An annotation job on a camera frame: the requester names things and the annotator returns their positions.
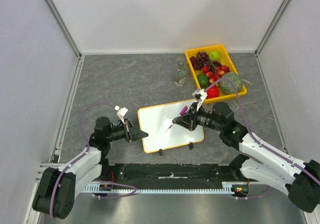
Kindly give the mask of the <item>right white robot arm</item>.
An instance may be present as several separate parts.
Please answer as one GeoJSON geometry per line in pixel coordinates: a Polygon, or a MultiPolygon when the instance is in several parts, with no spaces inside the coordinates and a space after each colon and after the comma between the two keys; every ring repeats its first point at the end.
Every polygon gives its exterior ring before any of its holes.
{"type": "Polygon", "coordinates": [[[189,110],[172,123],[193,131],[202,126],[219,131],[224,144],[243,153],[229,168],[235,181],[244,177],[264,183],[288,196],[304,212],[312,213],[320,203],[320,165],[305,162],[268,144],[234,118],[229,105],[218,102],[205,112],[194,102],[189,110]]]}

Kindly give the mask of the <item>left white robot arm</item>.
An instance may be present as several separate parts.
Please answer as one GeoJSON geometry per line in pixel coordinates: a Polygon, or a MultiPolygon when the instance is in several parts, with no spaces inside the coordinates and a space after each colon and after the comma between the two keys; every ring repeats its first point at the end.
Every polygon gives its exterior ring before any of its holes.
{"type": "Polygon", "coordinates": [[[111,142],[120,139],[131,143],[148,137],[148,133],[134,127],[128,120],[113,125],[108,117],[95,122],[87,146],[76,157],[58,168],[44,170],[32,202],[34,211],[51,218],[65,219],[71,212],[75,199],[93,180],[106,180],[110,175],[106,158],[111,142]]]}

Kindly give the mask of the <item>yellow framed whiteboard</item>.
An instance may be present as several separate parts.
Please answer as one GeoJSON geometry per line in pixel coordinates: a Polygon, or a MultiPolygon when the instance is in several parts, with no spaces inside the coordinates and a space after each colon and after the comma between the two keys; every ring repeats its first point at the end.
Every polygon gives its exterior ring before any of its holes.
{"type": "Polygon", "coordinates": [[[204,129],[201,126],[196,127],[194,131],[189,131],[181,126],[173,125],[165,133],[165,130],[180,111],[185,106],[190,107],[193,102],[193,99],[189,99],[144,107],[138,110],[140,129],[148,133],[148,137],[142,139],[143,150],[146,153],[172,149],[190,143],[199,143],[204,140],[204,129]]]}

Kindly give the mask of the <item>magenta marker cap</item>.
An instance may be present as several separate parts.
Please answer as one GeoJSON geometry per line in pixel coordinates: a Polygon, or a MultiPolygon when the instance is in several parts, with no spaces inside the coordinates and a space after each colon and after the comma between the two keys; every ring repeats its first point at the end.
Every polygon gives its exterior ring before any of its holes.
{"type": "Polygon", "coordinates": [[[185,107],[180,111],[179,115],[181,116],[181,115],[185,114],[185,113],[187,112],[187,110],[188,110],[188,107],[185,106],[185,107]]]}

